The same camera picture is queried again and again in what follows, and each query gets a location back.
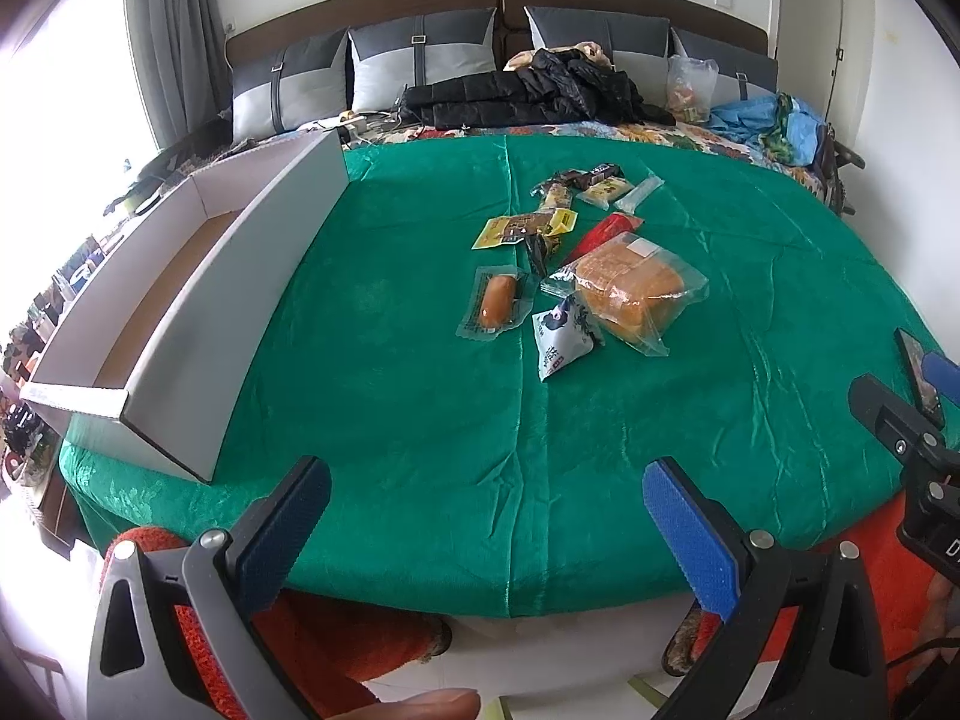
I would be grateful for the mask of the person right hand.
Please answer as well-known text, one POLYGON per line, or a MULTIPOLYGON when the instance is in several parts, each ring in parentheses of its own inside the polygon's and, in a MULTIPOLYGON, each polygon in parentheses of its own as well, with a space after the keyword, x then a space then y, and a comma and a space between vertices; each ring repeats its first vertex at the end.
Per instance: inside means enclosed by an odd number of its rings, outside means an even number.
MULTIPOLYGON (((935 574, 931 578, 926 595, 928 607, 923 619, 919 622, 918 645, 926 644, 930 640, 940 639, 940 637, 957 637, 957 626, 953 626, 953 628, 949 626, 949 608, 953 595, 955 595, 955 585, 948 578, 939 574, 935 574)), ((920 670, 924 670, 938 656, 950 663, 957 653, 957 649, 931 649, 921 653, 916 658, 916 666, 920 670)))

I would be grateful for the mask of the person left hand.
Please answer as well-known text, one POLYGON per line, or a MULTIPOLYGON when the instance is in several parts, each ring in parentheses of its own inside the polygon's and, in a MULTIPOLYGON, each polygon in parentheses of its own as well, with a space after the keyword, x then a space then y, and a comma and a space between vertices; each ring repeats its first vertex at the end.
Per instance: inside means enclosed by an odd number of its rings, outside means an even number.
POLYGON ((473 689, 438 689, 395 702, 377 702, 334 720, 475 720, 482 699, 473 689))

